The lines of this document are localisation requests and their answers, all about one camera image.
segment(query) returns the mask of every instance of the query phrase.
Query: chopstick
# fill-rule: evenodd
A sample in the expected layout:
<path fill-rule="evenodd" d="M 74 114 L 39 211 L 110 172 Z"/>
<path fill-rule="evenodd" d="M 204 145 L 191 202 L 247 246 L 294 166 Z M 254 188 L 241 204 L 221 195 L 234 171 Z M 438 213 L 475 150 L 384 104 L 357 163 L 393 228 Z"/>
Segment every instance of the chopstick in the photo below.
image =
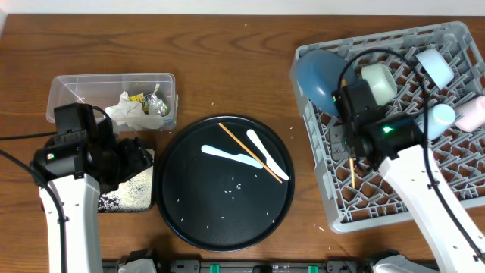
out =
<path fill-rule="evenodd" d="M 228 135 L 230 135 L 230 137 L 232 137 L 232 138 L 233 138 L 233 140 L 235 140 L 235 141 L 236 141 L 236 142 L 237 142 L 237 143 L 238 143 L 238 144 L 239 144 L 241 147 L 243 147 L 243 148 L 244 148 L 244 150 L 248 152 L 248 154 L 250 154 L 250 155 L 251 155 L 251 156 L 252 156 L 254 159 L 256 159 L 256 161 L 257 161 L 257 162 L 259 162 L 259 164 L 263 165 L 263 167 L 266 169 L 266 171 L 268 171 L 268 172 L 269 172 L 271 175 L 273 175 L 273 177 L 274 177 L 276 180 L 278 180 L 278 182 L 283 183 L 283 182 L 281 182 L 280 178 L 278 178 L 278 176 L 276 176 L 276 175 L 274 174 L 274 172 L 273 172 L 273 171 L 272 171 L 270 168 L 268 168 L 268 167 L 267 167 L 267 165 L 266 165 L 265 163 L 263 163 L 263 161 L 259 160 L 258 156 L 256 156 L 254 153 L 252 153 L 252 152 L 251 152 L 251 150 L 250 150 L 250 149 L 248 149 L 248 147 L 246 147 L 246 145 L 244 145 L 244 144 L 241 142 L 241 140 L 238 140 L 238 139 L 237 139 L 237 137 L 236 137 L 236 136 L 234 136 L 234 135 L 233 135 L 233 133 L 231 133 L 231 132 L 229 131 L 229 129 L 227 129 L 227 128 L 226 128 L 226 127 L 225 127 L 225 126 L 224 126 L 224 125 L 223 125 L 221 122 L 219 122 L 219 126 L 221 126 L 221 128 L 222 128 L 222 129 L 224 129 L 224 130 L 226 131 L 226 133 L 227 133 Z"/>
<path fill-rule="evenodd" d="M 345 79 L 342 80 L 341 87 L 347 85 L 347 81 Z M 354 159 L 349 157 L 349 164 L 350 164 L 350 175 L 352 178 L 352 189 L 355 189 L 355 172 L 354 172 Z"/>

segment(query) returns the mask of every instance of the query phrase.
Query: gray dish rack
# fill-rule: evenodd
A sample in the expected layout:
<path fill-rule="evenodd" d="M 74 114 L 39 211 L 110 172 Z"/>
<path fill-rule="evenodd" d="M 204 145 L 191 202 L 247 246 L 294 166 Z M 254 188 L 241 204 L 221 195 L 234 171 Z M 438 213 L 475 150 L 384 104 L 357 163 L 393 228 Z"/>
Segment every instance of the gray dish rack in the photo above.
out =
<path fill-rule="evenodd" d="M 455 108 L 485 92 L 485 64 L 462 22 L 435 24 L 348 39 L 304 45 L 297 48 L 290 77 L 299 114 L 305 121 L 315 161 L 315 175 L 328 224 L 332 231 L 346 233 L 411 220 L 406 206 L 391 186 L 376 172 L 356 169 L 352 188 L 348 159 L 333 160 L 329 130 L 338 118 L 322 112 L 302 93 L 296 79 L 296 62 L 307 52 L 325 49 L 347 61 L 366 49 L 386 48 L 406 58 L 435 48 L 454 72 L 453 81 L 443 90 L 433 84 L 430 105 L 446 103 Z M 388 115 L 422 112 L 423 89 L 415 72 L 393 56 L 364 55 L 353 64 L 359 71 L 366 64 L 381 62 L 390 68 L 398 86 L 397 97 L 389 102 Z M 485 205 L 485 130 L 465 133 L 451 126 L 434 144 L 433 154 L 441 172 L 465 208 Z"/>

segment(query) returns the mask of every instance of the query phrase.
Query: green light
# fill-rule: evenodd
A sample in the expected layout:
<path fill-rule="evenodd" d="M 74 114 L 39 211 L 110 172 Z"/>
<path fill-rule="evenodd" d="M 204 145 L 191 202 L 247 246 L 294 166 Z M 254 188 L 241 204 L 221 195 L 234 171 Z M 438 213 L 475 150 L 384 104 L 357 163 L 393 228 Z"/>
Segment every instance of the green light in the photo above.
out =
<path fill-rule="evenodd" d="M 391 127 L 385 126 L 384 128 L 382 128 L 382 130 L 384 131 L 384 133 L 389 133 L 390 131 L 392 131 L 394 129 L 392 129 Z"/>

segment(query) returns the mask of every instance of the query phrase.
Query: cup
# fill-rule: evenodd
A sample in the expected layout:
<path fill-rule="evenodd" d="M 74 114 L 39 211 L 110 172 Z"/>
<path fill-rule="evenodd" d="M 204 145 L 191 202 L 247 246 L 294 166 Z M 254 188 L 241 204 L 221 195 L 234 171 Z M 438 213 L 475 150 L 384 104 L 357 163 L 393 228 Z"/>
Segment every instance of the cup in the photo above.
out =
<path fill-rule="evenodd" d="M 451 67 L 436 49 L 418 53 L 416 58 L 439 89 L 443 89 L 453 80 L 454 74 Z"/>
<path fill-rule="evenodd" d="M 473 132 L 485 123 L 485 96 L 479 96 L 455 109 L 463 117 L 455 125 L 465 132 Z"/>
<path fill-rule="evenodd" d="M 445 133 L 446 129 L 455 122 L 455 110 L 446 104 L 439 104 L 427 112 L 427 138 L 435 140 Z M 421 132 L 424 132 L 424 113 L 416 119 L 416 124 Z"/>
<path fill-rule="evenodd" d="M 397 86 L 389 68 L 384 64 L 364 66 L 361 71 L 362 79 L 369 83 L 372 95 L 378 105 L 385 105 L 397 95 Z"/>
<path fill-rule="evenodd" d="M 296 63 L 296 79 L 302 92 L 329 115 L 339 116 L 332 92 L 337 89 L 339 75 L 347 61 L 327 50 L 312 50 L 304 54 Z M 343 75 L 347 84 L 357 81 L 353 69 Z"/>

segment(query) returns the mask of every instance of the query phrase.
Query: wood grain surface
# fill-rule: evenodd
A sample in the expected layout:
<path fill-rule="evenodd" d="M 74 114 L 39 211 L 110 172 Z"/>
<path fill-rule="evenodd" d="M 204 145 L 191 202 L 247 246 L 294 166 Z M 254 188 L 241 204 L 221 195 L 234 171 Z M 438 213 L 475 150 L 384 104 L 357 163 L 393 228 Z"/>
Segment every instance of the wood grain surface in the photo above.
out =
<path fill-rule="evenodd" d="M 484 55 L 483 17 L 11 14 L 0 40 L 0 135 L 55 129 L 46 121 L 45 110 L 51 81 L 58 75 L 171 72 L 179 94 L 177 129 L 138 136 L 155 142 L 159 154 L 178 131 L 202 118 L 238 114 L 258 119 L 281 137 L 291 154 L 296 172 L 293 204 L 269 238 L 231 253 L 204 251 L 183 242 L 156 206 L 138 214 L 103 214 L 103 259 L 119 259 L 147 247 L 156 248 L 163 259 L 318 261 L 363 258 L 385 249 L 413 260 L 432 259 L 413 221 L 350 234 L 329 229 L 289 66 L 301 45 L 452 20 L 468 25 Z M 1 142 L 0 149 L 29 162 L 45 141 Z M 47 229 L 39 189 L 4 158 L 0 189 L 0 271 L 47 272 Z M 468 211 L 484 229 L 485 208 Z"/>

